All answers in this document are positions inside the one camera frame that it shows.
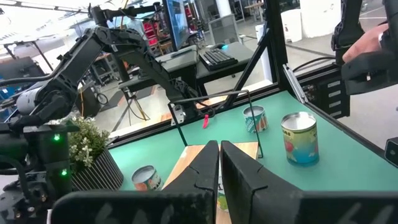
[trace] food can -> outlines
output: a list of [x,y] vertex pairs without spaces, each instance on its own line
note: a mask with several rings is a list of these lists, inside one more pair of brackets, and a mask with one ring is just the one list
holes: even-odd
[[254,128],[257,128],[258,132],[261,132],[268,128],[268,121],[266,111],[262,106],[253,106],[254,120],[250,110],[250,107],[243,110],[243,116],[246,122],[246,130],[250,133],[254,133]]
[[287,160],[294,165],[311,166],[319,161],[317,121],[307,112],[282,118]]
[[139,168],[133,173],[131,180],[136,189],[140,191],[162,190],[162,179],[153,166]]

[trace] can lid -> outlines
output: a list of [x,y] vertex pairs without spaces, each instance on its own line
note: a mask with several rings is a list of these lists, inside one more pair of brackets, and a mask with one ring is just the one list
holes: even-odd
[[155,173],[155,167],[153,166],[144,166],[136,170],[132,177],[131,180],[133,183],[138,184],[138,183],[143,183],[147,181],[152,175]]
[[291,113],[282,118],[282,127],[292,131],[303,131],[316,123],[315,117],[307,112]]
[[[254,116],[258,116],[264,112],[264,108],[262,106],[253,106],[252,108],[253,108]],[[243,115],[252,116],[250,106],[243,110]]]

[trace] wooden board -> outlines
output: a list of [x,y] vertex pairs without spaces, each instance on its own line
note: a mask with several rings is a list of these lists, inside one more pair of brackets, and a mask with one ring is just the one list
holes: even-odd
[[[258,152],[258,142],[244,142],[244,143],[234,143],[234,145],[244,151],[247,155],[253,159],[257,158]],[[173,180],[175,180],[182,171],[189,166],[193,159],[199,154],[199,152],[204,148],[204,145],[199,146],[187,146],[181,153],[180,158],[175,164],[173,171],[164,183],[163,188],[169,185]],[[217,208],[216,212],[216,224],[231,224],[231,219],[229,217],[229,212],[224,212]]]

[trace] computer monitor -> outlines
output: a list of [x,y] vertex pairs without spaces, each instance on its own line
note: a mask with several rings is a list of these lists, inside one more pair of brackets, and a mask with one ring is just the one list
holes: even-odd
[[163,0],[163,7],[173,51],[178,51],[190,35],[183,0]]

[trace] black metal bracket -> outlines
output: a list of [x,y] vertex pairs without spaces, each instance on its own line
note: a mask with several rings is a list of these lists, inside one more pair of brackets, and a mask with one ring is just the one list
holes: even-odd
[[[206,99],[212,98],[212,97],[238,95],[238,94],[240,94],[240,93],[245,93],[245,94],[247,94],[248,99],[249,99],[249,105],[250,105],[250,110],[251,110],[251,116],[252,116],[252,118],[253,118],[253,121],[255,121],[255,119],[254,119],[254,112],[253,112],[253,105],[252,105],[252,102],[251,102],[249,90],[230,91],[230,92],[227,92],[227,93],[219,93],[219,94],[213,94],[213,95],[208,95],[208,96],[200,96],[200,97],[196,97],[196,98],[189,98],[189,99],[184,99],[184,100],[177,100],[177,101],[173,101],[173,102],[168,103],[167,106],[169,107],[170,113],[172,114],[172,117],[173,117],[173,119],[174,119],[174,121],[175,121],[175,125],[176,125],[176,127],[177,127],[177,129],[178,129],[178,132],[180,133],[180,137],[181,137],[181,139],[182,139],[182,142],[184,143],[184,146],[187,147],[187,146],[188,146],[188,143],[187,143],[187,140],[185,139],[185,137],[184,137],[184,135],[183,135],[183,133],[182,133],[181,125],[179,124],[178,119],[177,119],[177,117],[176,117],[176,115],[175,115],[175,113],[174,113],[174,111],[173,111],[172,104],[174,104],[174,105],[179,105],[179,104],[185,104],[185,103],[189,103],[189,102],[193,102],[193,103],[194,103],[194,102],[196,102],[196,101],[203,101],[203,100],[206,100]],[[257,128],[254,128],[254,132],[256,133],[258,145],[259,145],[260,152],[261,152],[261,154],[258,156],[258,158],[260,159],[260,158],[263,158],[263,157],[264,157],[264,154],[263,154],[263,152],[262,152],[262,147],[261,147],[261,143],[260,143],[260,137],[259,137],[259,133],[257,132]]]

